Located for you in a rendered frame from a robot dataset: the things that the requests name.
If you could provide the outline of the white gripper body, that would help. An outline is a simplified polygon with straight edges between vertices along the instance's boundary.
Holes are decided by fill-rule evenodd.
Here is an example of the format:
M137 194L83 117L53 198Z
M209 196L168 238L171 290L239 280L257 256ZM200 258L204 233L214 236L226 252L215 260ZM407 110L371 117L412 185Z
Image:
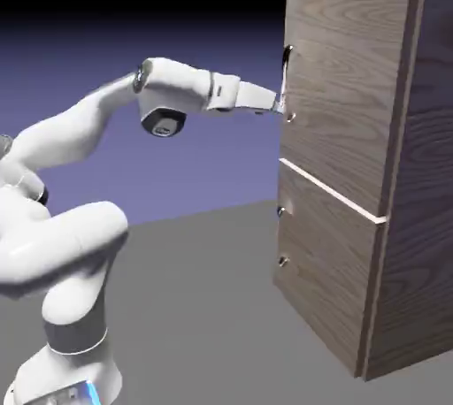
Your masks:
M253 83L241 81L234 107L253 111L271 111L276 102L276 93Z

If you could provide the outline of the long curved metal handle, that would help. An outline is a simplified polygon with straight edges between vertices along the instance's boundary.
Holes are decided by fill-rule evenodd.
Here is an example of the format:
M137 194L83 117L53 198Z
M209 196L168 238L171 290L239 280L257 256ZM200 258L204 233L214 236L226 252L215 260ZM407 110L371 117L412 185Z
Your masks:
M288 64L291 52L293 51L293 46L288 44L285 46L282 56L282 81L280 89L280 107L282 109L282 114L285 116L285 121L290 123L295 118L295 113L290 110L287 106L287 80L288 80Z

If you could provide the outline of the large wooden cabinet door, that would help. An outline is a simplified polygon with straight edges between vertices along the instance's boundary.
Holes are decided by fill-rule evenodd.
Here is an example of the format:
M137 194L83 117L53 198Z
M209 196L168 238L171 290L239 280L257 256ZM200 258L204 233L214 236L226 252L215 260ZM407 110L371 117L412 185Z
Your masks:
M424 0L287 0L281 154L373 218L391 169Z

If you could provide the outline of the wooden cabinet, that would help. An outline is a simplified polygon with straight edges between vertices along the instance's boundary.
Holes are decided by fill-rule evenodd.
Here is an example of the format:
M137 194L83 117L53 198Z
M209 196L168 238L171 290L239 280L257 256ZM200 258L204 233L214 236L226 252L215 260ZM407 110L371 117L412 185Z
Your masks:
M424 0L391 172L358 376L367 381L453 350L453 0Z

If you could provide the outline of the small wooden cabinet door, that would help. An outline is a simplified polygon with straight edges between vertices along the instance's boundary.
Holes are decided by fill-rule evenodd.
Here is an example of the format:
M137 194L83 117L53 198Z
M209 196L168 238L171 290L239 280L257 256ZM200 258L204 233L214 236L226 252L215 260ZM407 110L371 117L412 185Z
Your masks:
M279 161L278 205L287 210L288 263L280 268L277 252L274 282L357 377L365 361L374 256L387 220L356 210L286 159Z

